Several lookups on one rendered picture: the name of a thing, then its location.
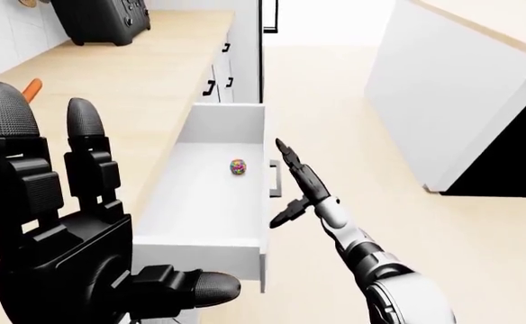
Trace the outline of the white kitchen island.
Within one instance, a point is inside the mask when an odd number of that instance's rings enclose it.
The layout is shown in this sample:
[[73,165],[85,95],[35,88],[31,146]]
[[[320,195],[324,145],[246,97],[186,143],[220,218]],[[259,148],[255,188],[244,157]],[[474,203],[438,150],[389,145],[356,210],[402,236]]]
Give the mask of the white kitchen island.
[[427,191],[526,198],[526,0],[395,0],[365,96]]

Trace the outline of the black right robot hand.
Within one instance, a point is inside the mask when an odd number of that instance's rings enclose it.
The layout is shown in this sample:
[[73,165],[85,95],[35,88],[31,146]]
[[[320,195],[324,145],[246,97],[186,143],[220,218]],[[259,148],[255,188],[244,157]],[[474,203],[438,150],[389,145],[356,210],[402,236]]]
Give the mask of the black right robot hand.
[[304,215],[308,207],[316,206],[331,196],[320,177],[316,175],[310,166],[300,161],[300,158],[292,148],[288,147],[279,138],[275,139],[275,143],[303,196],[301,199],[291,201],[285,210],[273,218],[269,223],[270,229],[276,229],[288,221],[296,220],[301,215]]

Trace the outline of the white drawer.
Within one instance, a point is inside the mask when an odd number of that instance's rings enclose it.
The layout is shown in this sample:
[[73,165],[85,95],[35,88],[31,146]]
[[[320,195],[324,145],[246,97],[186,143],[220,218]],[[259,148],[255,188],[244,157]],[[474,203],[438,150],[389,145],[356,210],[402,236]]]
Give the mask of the white drawer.
[[[267,281],[275,169],[263,104],[195,104],[133,230],[132,269],[170,264]],[[233,175],[233,159],[246,161]]]

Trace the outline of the white base cabinet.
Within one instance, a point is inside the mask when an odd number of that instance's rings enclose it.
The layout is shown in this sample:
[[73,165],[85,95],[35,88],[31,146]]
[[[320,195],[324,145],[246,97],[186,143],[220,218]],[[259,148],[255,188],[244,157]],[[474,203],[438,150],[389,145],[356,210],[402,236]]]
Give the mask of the white base cabinet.
[[[225,42],[229,42],[229,33],[228,31]],[[233,77],[231,72],[231,48],[227,53],[222,53],[222,48],[217,53],[217,56],[213,60],[213,63],[207,70],[205,75],[205,81],[203,83],[203,89],[199,91],[196,101],[200,103],[236,103],[234,102],[234,91],[233,88],[225,88],[228,83],[228,77]],[[207,90],[209,85],[207,85],[207,80],[215,80],[216,87],[213,90],[211,96],[202,96],[202,92]]]

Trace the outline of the black toaster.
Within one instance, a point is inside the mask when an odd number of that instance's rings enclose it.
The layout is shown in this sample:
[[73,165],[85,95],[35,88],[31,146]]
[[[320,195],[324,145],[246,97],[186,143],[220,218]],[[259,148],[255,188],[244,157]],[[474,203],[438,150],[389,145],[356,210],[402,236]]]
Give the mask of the black toaster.
[[151,29],[144,0],[51,0],[50,4],[67,36],[78,46],[125,46]]

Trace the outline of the tall white cabinet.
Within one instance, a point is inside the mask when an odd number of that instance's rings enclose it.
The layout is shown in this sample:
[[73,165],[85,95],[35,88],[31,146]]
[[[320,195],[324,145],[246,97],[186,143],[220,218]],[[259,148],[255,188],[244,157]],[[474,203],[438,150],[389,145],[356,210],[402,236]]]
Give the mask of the tall white cabinet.
[[264,102],[263,0],[231,0],[235,12],[229,33],[234,102]]

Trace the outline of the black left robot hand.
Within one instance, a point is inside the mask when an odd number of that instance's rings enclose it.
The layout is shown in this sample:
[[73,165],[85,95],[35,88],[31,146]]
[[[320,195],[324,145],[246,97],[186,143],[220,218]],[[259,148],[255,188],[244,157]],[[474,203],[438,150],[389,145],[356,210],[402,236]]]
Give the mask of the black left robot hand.
[[67,109],[65,166],[79,210],[64,201],[47,140],[16,88],[0,82],[0,302],[12,324],[120,324],[175,318],[240,295],[230,274],[171,265],[132,273],[132,217],[95,107]]

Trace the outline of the orange carrot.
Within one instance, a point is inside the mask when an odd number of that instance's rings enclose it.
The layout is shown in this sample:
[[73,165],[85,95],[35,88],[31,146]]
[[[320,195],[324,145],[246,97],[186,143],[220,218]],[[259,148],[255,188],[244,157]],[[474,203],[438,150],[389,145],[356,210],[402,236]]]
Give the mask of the orange carrot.
[[22,91],[23,97],[27,103],[32,102],[35,96],[42,89],[42,81],[39,78],[34,78]]

